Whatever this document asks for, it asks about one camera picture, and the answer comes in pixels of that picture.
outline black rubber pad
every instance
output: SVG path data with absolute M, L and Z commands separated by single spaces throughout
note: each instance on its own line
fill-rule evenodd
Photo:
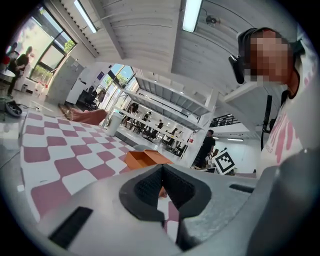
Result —
M 49 239 L 58 246 L 66 249 L 79 233 L 83 225 L 90 217 L 92 209 L 78 207 L 58 228 Z

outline white trash bin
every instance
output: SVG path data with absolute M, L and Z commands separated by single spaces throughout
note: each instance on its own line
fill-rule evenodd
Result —
M 124 116 L 118 112 L 114 112 L 110 121 L 110 124 L 106 130 L 106 134 L 108 136 L 115 136 L 116 131 L 118 129 L 118 127 L 121 124 L 122 119 L 124 118 Z

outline checkered floor mat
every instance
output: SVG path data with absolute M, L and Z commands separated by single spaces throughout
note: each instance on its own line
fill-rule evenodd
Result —
M 88 184 L 129 170 L 124 158 L 134 148 L 96 125 L 29 112 L 22 131 L 21 169 L 25 192 L 37 221 Z M 173 238 L 178 211 L 160 198 L 165 229 Z

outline orange cardboard box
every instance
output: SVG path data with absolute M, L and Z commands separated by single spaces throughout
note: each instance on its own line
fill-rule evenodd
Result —
M 145 149 L 143 152 L 129 151 L 126 153 L 124 162 L 131 169 L 140 169 L 157 164 L 173 164 L 156 150 Z

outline white pillar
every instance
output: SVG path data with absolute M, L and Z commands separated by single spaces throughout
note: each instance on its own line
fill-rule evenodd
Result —
M 206 137 L 207 131 L 209 130 L 210 123 L 214 118 L 216 103 L 218 100 L 219 92 L 216 88 L 212 89 L 211 95 L 208 97 L 207 102 L 205 103 L 206 107 L 211 110 L 211 112 L 206 113 L 200 117 L 199 124 L 203 127 L 203 129 L 199 130 L 193 136 L 193 143 L 188 146 L 185 153 L 183 154 L 182 163 L 184 163 L 185 167 L 191 167 L 193 164 L 202 144 L 204 138 Z

